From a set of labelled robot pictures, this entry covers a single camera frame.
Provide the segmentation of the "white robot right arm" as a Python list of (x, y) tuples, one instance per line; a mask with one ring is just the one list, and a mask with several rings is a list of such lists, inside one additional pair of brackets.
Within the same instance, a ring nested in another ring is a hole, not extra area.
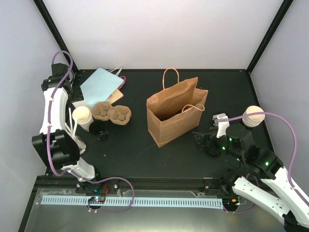
[(222, 155), (230, 164), (219, 181), (224, 195), (245, 197), (275, 217), (287, 232), (309, 230), (309, 207), (289, 182), (283, 162), (273, 151), (258, 147), (251, 131), (241, 124), (232, 124), (223, 135), (193, 135), (199, 149), (211, 157)]

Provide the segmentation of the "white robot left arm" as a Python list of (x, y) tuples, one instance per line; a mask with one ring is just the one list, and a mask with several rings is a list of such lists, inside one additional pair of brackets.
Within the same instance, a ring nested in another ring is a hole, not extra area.
[(104, 182), (96, 176), (95, 167), (88, 164), (81, 154), (85, 143), (76, 135), (76, 123), (67, 122), (69, 96), (73, 93), (70, 71), (62, 63), (52, 64), (52, 75), (41, 85), (45, 100), (44, 118), (38, 135), (32, 137), (32, 145), (43, 163), (57, 176), (68, 172), (93, 193), (103, 189)]

